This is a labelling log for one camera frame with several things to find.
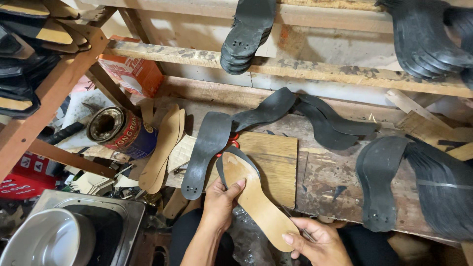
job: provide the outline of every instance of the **dark trousers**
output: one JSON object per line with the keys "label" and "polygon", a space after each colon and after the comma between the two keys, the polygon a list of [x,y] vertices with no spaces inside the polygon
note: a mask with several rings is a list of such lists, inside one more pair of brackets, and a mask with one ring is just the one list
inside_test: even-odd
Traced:
{"label": "dark trousers", "polygon": [[[173,226],[171,248],[169,250],[170,266],[179,266],[185,250],[191,243],[202,218],[202,209],[195,209],[180,217]],[[387,236],[374,233],[361,225],[338,229],[348,255],[354,266],[398,266],[399,257],[387,242]],[[228,233],[220,240],[216,266],[239,265],[232,257],[235,246]]]}

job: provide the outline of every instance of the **red scissors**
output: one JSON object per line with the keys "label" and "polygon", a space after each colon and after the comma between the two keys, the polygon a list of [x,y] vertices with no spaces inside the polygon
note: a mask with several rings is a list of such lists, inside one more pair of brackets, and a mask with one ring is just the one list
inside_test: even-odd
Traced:
{"label": "red scissors", "polygon": [[[239,137],[240,137],[240,133],[235,132],[235,136],[234,136],[234,137],[229,137],[229,138],[228,138],[227,145],[228,145],[228,144],[230,144],[230,145],[235,144],[235,146],[240,149],[240,144],[237,142],[237,139],[238,139]],[[215,156],[217,156],[217,157],[222,156],[222,152],[223,152],[223,150],[222,150],[221,152],[215,154]]]}

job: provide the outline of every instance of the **glue can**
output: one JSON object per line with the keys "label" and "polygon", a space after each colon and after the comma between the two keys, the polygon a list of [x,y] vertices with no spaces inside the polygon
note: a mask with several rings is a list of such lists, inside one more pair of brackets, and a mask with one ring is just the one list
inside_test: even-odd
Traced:
{"label": "glue can", "polygon": [[109,149],[140,159],[154,151],[158,131],[131,111],[110,106],[92,117],[87,125],[87,137]]}

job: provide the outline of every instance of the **metal bowl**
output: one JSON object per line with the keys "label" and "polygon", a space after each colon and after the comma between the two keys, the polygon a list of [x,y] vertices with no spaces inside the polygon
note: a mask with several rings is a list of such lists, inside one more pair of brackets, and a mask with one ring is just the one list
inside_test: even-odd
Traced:
{"label": "metal bowl", "polygon": [[85,216],[61,208],[28,217],[8,241],[0,266],[85,266],[95,247]]}

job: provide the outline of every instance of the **orange cardboard box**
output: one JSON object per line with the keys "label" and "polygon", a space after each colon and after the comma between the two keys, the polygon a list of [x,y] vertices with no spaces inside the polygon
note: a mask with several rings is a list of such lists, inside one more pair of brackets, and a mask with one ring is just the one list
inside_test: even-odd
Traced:
{"label": "orange cardboard box", "polygon": [[[140,42],[140,40],[137,39],[115,35],[110,39],[135,43]],[[98,57],[98,62],[110,75],[114,76],[120,82],[125,90],[133,94],[153,98],[164,79],[158,66],[152,60],[101,54]]]}

